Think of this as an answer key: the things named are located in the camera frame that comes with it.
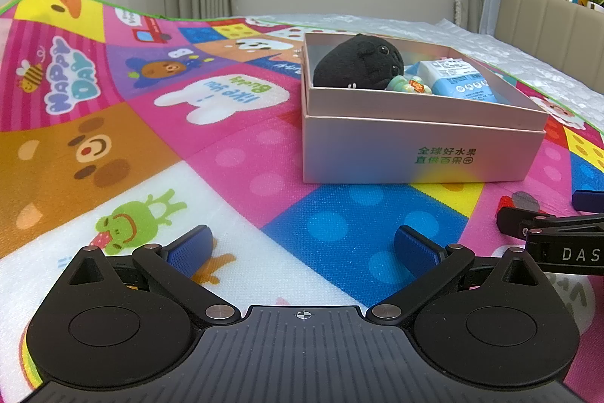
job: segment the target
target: cardboard box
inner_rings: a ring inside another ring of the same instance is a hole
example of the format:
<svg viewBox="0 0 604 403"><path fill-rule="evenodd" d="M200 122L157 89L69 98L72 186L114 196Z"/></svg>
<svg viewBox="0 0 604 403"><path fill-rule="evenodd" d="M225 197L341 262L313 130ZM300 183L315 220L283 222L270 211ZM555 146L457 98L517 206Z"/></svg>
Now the cardboard box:
<svg viewBox="0 0 604 403"><path fill-rule="evenodd" d="M461 58L500 103L312 86L316 64L351 35L306 34L302 53L303 179L314 184L523 180L548 114L478 61L445 46L383 37L405 65Z"/></svg>

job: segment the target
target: beige leather headboard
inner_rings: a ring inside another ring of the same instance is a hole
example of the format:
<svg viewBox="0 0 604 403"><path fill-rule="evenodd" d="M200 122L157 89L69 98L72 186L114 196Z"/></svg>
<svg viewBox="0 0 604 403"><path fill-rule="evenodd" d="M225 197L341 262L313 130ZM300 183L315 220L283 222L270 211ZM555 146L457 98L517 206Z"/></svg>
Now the beige leather headboard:
<svg viewBox="0 0 604 403"><path fill-rule="evenodd" d="M604 94L604 13L563 0L501 0L495 38Z"/></svg>

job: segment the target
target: white and blue package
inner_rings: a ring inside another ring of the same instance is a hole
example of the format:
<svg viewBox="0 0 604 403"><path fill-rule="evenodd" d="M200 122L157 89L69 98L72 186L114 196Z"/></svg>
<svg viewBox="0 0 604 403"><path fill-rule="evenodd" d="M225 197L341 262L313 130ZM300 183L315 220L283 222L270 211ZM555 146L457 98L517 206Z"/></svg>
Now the white and blue package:
<svg viewBox="0 0 604 403"><path fill-rule="evenodd" d="M463 60L421 61L405 68L405 76L420 76L433 94L497 103L488 82Z"/></svg>

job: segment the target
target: bee illustration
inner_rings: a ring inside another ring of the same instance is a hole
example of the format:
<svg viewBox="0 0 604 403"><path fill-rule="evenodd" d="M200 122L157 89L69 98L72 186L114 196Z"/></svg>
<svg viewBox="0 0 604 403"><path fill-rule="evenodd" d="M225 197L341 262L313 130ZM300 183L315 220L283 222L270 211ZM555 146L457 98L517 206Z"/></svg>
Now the bee illustration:
<svg viewBox="0 0 604 403"><path fill-rule="evenodd" d="M17 87L22 88L26 93L33 93L42 83L42 64L31 66L27 60L22 60L21 67L16 70L16 73L21 77L17 81Z"/></svg>

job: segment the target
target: colorful play mat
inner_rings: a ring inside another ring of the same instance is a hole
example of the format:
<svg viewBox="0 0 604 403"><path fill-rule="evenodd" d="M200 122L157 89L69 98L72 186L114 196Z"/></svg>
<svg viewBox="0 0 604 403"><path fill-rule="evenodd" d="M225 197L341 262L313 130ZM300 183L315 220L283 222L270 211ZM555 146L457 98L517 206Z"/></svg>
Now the colorful play mat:
<svg viewBox="0 0 604 403"><path fill-rule="evenodd" d="M334 30L168 20L96 0L16 0L0 12L5 403L40 383L23 333L90 243L130 254L206 224L214 254L194 279L242 312L250 304L366 309L413 280L393 253L400 225L440 245L501 255L520 242L497 231L500 207L573 216L574 190L604 190L600 131L494 67L551 115L523 182L309 185L297 51L305 32ZM582 334L566 382L604 402L602 279L548 277Z"/></svg>

